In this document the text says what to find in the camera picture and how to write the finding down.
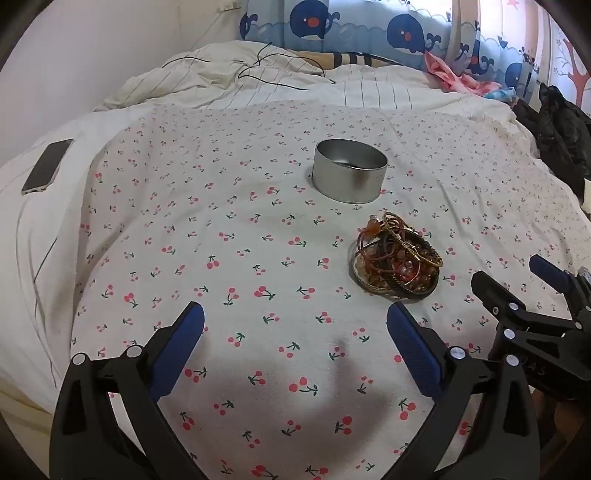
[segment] black cable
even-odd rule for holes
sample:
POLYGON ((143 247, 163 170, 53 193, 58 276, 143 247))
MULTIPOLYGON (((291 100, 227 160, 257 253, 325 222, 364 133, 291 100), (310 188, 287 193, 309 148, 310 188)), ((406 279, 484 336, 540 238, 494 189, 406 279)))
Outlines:
POLYGON ((174 59, 174 60, 170 60, 170 61, 166 62, 164 65, 162 65, 162 67, 161 67, 161 68, 164 68, 166 65, 170 65, 170 64, 171 64, 172 62, 174 62, 174 61, 177 61, 177 60, 184 60, 184 59, 201 60, 201 61, 206 61, 206 62, 208 62, 208 63, 209 63, 209 61, 210 61, 210 60, 203 60, 203 59, 200 59, 200 58, 198 58, 198 57, 180 57, 180 58, 178 58, 178 59, 174 59))
MULTIPOLYGON (((259 52, 256 54, 256 63, 254 65, 251 65, 247 68, 245 68, 244 70, 242 70, 240 73, 238 73, 238 79, 244 78, 244 77, 250 77, 250 78, 254 78, 256 80, 259 80, 263 83, 266 83, 268 85, 277 85, 277 86, 281 86, 281 87, 288 87, 288 88, 292 88, 294 90, 302 90, 302 91, 309 91, 310 89, 308 88, 300 88, 300 87, 294 87, 292 85, 287 85, 285 83, 277 83, 277 82, 267 82, 266 80, 263 80, 260 77, 255 77, 254 75, 250 75, 250 74, 245 74, 245 72, 247 72, 248 70, 254 68, 254 67, 259 67, 261 66, 261 62, 269 57, 272 57, 273 55, 279 55, 279 56, 283 56, 283 57, 288 57, 290 59, 305 59, 305 60, 311 60, 313 62, 315 62, 318 67, 320 68, 320 70, 322 70, 322 76, 323 78, 326 78, 326 71, 324 70, 324 68, 322 68, 322 65, 315 59, 311 59, 310 57, 300 57, 300 56, 294 56, 294 55, 288 55, 285 53, 269 53, 268 55, 265 55, 263 58, 261 58, 261 53, 263 50, 265 50, 265 48, 267 48, 269 45, 271 45, 270 43, 268 43, 267 45, 265 45, 263 48, 261 48, 259 50, 259 52)), ((332 79, 329 79, 333 84, 336 84, 336 82, 332 79)))
MULTIPOLYGON (((280 52, 276 52, 276 53, 269 53, 269 55, 265 55, 263 58, 261 58, 261 53, 263 50, 265 50, 265 48, 267 48, 269 45, 271 45, 271 43, 266 44, 263 48, 261 48, 258 53, 256 54, 256 63, 254 65, 251 65, 249 67, 246 67, 244 70, 242 70, 241 72, 238 73, 238 79, 241 78, 245 78, 245 77, 250 77, 250 78, 254 78, 256 80, 260 80, 263 83, 266 83, 268 85, 277 85, 277 86, 281 86, 281 87, 288 87, 288 88, 293 88, 294 90, 302 90, 302 91, 309 91, 310 89, 308 88, 300 88, 300 87, 294 87, 291 85, 287 85, 285 83, 277 83, 277 82, 267 82, 266 80, 263 80, 262 78, 259 77, 255 77, 254 75, 250 75, 250 74, 245 74, 245 72, 247 72, 248 70, 254 68, 254 67, 259 67, 261 66, 261 62, 269 57, 272 57, 273 55, 279 55, 279 56, 283 56, 283 57, 288 57, 291 59, 303 59, 303 60, 310 60, 313 61, 314 63, 316 63, 318 65, 318 67, 320 68, 320 70, 322 70, 322 77, 326 78, 326 71, 324 70, 324 68, 322 68, 322 65, 315 59, 311 59, 310 57, 300 57, 300 56, 293 56, 293 55, 288 55, 285 53, 280 53, 280 52)), ((201 61, 205 61, 207 63, 210 63, 211 60, 205 60, 205 59, 200 59, 199 57, 192 57, 192 56, 186 56, 186 57, 179 57, 177 59, 173 59, 170 60, 168 62, 166 62, 164 65, 162 65, 161 68, 164 68, 167 65, 170 65, 172 62, 177 61, 177 60, 186 60, 186 59, 192 59, 192 60, 201 60, 201 61)), ((231 60, 230 62, 233 63, 244 63, 242 60, 231 60)), ((332 79, 329 79, 333 84, 336 84, 336 82, 332 79)))
MULTIPOLYGON (((174 62, 174 61, 177 61, 177 60, 185 60, 185 59, 201 60, 201 61, 206 61, 206 62, 208 62, 208 63, 210 63, 210 62, 211 62, 211 60, 204 60, 204 59, 200 59, 199 57, 180 57, 180 58, 177 58, 177 59, 170 60, 170 61, 166 62, 166 63, 165 63, 164 65, 162 65, 160 68, 164 68, 166 65, 169 65, 169 64, 171 64, 171 63, 172 63, 172 62, 174 62)), ((231 62, 231 63, 236 63, 236 62, 237 62, 237 63, 244 63, 244 61, 242 61, 242 60, 230 60, 230 62, 231 62)))

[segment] round metal container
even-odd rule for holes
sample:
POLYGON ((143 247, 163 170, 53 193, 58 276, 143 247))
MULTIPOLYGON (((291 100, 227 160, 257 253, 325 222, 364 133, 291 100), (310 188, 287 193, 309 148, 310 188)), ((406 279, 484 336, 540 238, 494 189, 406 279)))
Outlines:
POLYGON ((378 198, 388 159, 377 148, 355 140, 331 138, 316 145, 312 183, 343 203, 369 203, 378 198))

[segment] white wall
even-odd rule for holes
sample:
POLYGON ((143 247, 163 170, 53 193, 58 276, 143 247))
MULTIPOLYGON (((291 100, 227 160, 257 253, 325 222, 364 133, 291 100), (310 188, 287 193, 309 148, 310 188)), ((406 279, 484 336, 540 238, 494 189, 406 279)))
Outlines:
MULTIPOLYGON (((192 50, 216 20, 218 4, 219 0, 54 0, 0 72, 0 166, 39 136, 91 111, 128 78, 192 50)), ((225 40, 233 40, 233 22, 223 25, 230 35, 225 40)))

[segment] white bedsheet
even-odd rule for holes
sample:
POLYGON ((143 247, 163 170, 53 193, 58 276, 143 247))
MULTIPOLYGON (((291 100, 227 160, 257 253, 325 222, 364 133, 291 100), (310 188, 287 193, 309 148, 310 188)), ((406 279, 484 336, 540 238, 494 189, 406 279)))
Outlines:
MULTIPOLYGON (((24 181, 23 172, 44 144, 8 164, 16 170, 0 170, 3 179, 17 177, 0 192, 2 220, 16 232, 2 249, 9 265, 2 276, 8 293, 2 306, 2 375, 51 410, 70 353, 72 316, 72 352, 112 356, 132 341, 147 341, 158 322, 167 325, 187 301, 197 299, 206 307, 209 331, 189 367, 203 372, 207 366, 207 380, 196 384, 181 378, 161 407, 212 478, 225 468, 220 459, 249 478, 262 462, 284 478, 309 475, 305 470, 312 463, 342 478, 350 478, 357 465, 375 465, 369 475, 378 478, 393 452, 412 438, 429 403, 418 396, 404 366, 393 361, 396 352, 382 322, 388 303, 363 294, 345 274, 345 245, 356 229, 370 213, 388 208, 431 234, 446 260, 445 279, 411 311, 445 339, 464 347, 471 343, 471 350, 480 348, 484 355, 494 325, 469 297, 471 273, 489 268, 530 307, 566 315, 560 298, 544 292, 522 263, 540 252, 564 268, 588 264, 587 222, 574 196, 535 166, 529 156, 532 138, 505 105, 442 94, 425 75, 405 67, 340 67, 327 72, 336 84, 299 59, 270 57, 264 61, 269 65, 250 70, 269 81, 310 88, 305 92, 237 80, 244 66, 220 61, 254 64, 260 47, 246 42, 208 46, 194 54, 210 63, 182 60, 130 80, 103 104, 117 111, 94 113, 87 117, 90 123, 72 123, 46 139, 75 136, 79 145, 64 159, 48 192, 22 199, 18 181, 18 175, 24 181), (123 109, 140 102, 140 107, 123 109), (117 134, 128 125, 129 131, 117 134), (379 200, 355 209, 322 197, 308 184, 314 145, 330 135, 358 138, 387 154, 395 168, 379 200), (540 192, 548 193, 541 197, 540 192), (79 248, 74 227, 82 238, 79 248), (264 240, 267 235, 273 241, 264 240), (37 240, 27 243, 28 238, 37 240), (297 245, 301 241, 306 247, 297 245), (17 245, 22 251, 15 260, 17 245), (40 274, 35 292, 33 278, 49 250, 41 269, 47 276, 40 286, 40 274), (210 255, 216 258, 210 261, 210 255), (22 268, 27 257, 35 260, 22 268), (74 273, 85 287, 80 301, 74 273), (255 296, 262 286, 276 297, 255 296), (309 287, 315 291, 304 293, 309 287), (39 299, 50 307, 35 313, 39 299), (327 323, 327 316, 335 321, 327 323), (245 335, 244 344, 237 332, 245 335), (363 336, 370 339, 363 342, 363 336), (285 349, 292 342, 309 351, 296 351, 288 359, 285 349), (345 358, 335 356, 343 351, 345 358), (8 367, 5 358, 11 361, 8 367), (264 385, 247 379, 258 369, 264 385), (292 394, 288 387, 302 377, 322 392, 292 394), (365 387, 371 392, 361 394, 357 388, 370 378, 375 384, 365 387), (215 404, 236 403, 236 398, 241 410, 236 406, 223 418, 211 415, 221 410, 215 404), (411 401, 413 410, 408 409, 411 401), (409 414, 407 420, 401 420, 402 411, 409 414), (180 412, 202 429, 198 436, 194 427, 183 429, 180 412), (351 435, 344 435, 343 416, 353 418, 351 435), (290 426, 287 420, 302 425, 301 431, 291 437, 281 433, 290 426), (341 429, 334 434, 337 420, 341 429), (241 436, 247 431, 261 432, 261 444, 250 448, 241 436)), ((454 440, 448 458, 462 438, 454 440)))
MULTIPOLYGON (((210 478, 225 468, 250 478, 264 465, 279 478, 326 468, 349 479, 360 465, 377 479, 426 418, 431 402, 386 332, 390 302, 348 275, 348 247, 370 214, 403 215, 442 254, 441 284, 409 309, 475 355, 496 325, 471 293, 472 273, 567 316, 528 259, 589 260, 568 197, 497 122, 294 100, 160 105, 114 138, 91 174, 72 353, 117 356, 199 301, 207 331, 160 407, 210 478), (341 136, 388 156, 369 205, 332 201, 309 182, 315 144, 341 136)), ((463 421, 473 415, 472 403, 463 421)))

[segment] smartphone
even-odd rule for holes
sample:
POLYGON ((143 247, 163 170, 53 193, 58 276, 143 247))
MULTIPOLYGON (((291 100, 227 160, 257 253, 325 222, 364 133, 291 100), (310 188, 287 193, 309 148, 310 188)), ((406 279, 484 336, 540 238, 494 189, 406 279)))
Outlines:
POLYGON ((51 185, 51 182, 56 178, 61 159, 64 158, 73 141, 72 138, 62 140, 49 144, 45 148, 31 170, 27 181, 22 186, 21 193, 23 195, 31 192, 42 192, 51 185))

